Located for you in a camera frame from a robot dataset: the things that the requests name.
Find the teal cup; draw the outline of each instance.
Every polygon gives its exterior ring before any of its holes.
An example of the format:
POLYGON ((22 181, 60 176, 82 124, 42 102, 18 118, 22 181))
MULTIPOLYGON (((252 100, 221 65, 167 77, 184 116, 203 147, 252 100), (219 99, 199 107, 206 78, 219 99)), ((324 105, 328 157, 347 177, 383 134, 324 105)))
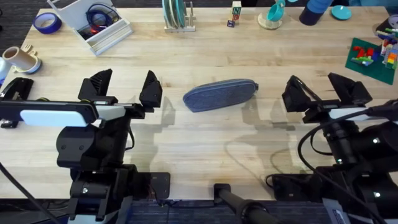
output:
POLYGON ((267 19, 272 22, 279 21, 284 15, 284 7, 285 7, 285 1, 278 1, 269 9, 269 12, 267 14, 267 19))

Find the wooden table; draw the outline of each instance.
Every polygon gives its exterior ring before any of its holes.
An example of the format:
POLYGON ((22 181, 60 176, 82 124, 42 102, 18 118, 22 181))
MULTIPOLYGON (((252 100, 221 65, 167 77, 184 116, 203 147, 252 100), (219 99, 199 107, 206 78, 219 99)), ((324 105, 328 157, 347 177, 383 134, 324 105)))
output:
MULTIPOLYGON (((244 8, 239 25, 226 26, 228 8, 194 9, 197 31, 164 32, 162 9, 120 9, 135 33, 99 57, 63 26, 53 35, 31 28, 32 44, 44 66, 29 76, 35 83, 30 99, 76 101, 81 82, 100 70, 113 69, 108 95, 120 102, 138 102, 148 70, 162 82, 162 107, 131 124, 136 146, 124 162, 139 171, 170 172, 170 198, 212 199, 214 183, 229 183, 243 198, 273 199, 264 187, 268 174, 308 172, 296 150, 297 142, 314 125, 302 124, 300 113, 286 113, 281 94, 291 75, 300 77, 324 99, 336 98, 327 78, 335 72, 362 81, 377 105, 398 96, 394 86, 345 68, 353 37, 378 44, 372 29, 387 17, 383 7, 353 7, 348 21, 327 12, 315 26, 301 24, 302 8, 286 8, 284 24, 269 31, 257 24, 264 8, 244 8), (240 105, 192 113, 182 96, 204 83, 250 78, 259 84, 256 97, 240 105)), ((42 9, 39 13, 51 11, 42 9)), ((14 77, 10 73, 5 84, 14 77)), ((372 123, 360 123, 366 127, 372 123)), ((69 170, 56 164, 55 141, 62 128, 27 126, 0 129, 0 160, 38 198, 68 198, 69 170)), ((315 147, 328 151, 321 133, 315 147)), ((313 166, 330 165, 331 157, 304 156, 313 166)), ((0 198, 23 195, 0 175, 0 198)))

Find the blue plastic lid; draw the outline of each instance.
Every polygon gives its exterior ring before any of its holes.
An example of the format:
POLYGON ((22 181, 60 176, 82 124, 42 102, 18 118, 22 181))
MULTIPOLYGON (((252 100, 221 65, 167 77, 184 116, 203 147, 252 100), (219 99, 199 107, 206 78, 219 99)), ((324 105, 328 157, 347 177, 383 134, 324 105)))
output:
POLYGON ((331 14, 340 20, 347 20, 351 18, 351 10, 345 6, 335 6, 331 9, 331 14))

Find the blue jar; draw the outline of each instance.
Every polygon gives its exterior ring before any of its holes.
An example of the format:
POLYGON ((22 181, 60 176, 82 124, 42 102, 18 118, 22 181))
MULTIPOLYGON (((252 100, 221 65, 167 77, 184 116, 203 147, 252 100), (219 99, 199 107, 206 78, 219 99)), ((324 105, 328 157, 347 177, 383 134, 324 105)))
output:
POLYGON ((332 2, 333 0, 309 0, 299 17, 300 22, 307 26, 315 25, 332 2))

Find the teal plate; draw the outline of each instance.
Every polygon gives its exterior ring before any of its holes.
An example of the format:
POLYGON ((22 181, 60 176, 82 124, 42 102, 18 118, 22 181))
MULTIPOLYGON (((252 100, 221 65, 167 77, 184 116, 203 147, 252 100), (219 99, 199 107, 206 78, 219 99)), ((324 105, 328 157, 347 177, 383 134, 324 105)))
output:
POLYGON ((177 17, 178 20, 180 21, 180 24, 182 27, 185 27, 185 7, 184 7, 184 2, 182 0, 175 0, 176 3, 176 8, 177 8, 177 17))
POLYGON ((331 14, 339 20, 347 20, 351 18, 351 10, 345 6, 335 6, 331 9, 331 14))
POLYGON ((175 0, 169 0, 170 3, 170 17, 172 18, 170 21, 172 22, 173 26, 175 28, 178 28, 180 26, 180 24, 178 23, 178 19, 177 19, 177 10, 175 8, 175 0))
POLYGON ((170 21, 170 6, 169 6, 169 0, 162 0, 162 7, 163 7, 163 15, 164 19, 166 20, 167 25, 173 26, 171 21, 170 21))

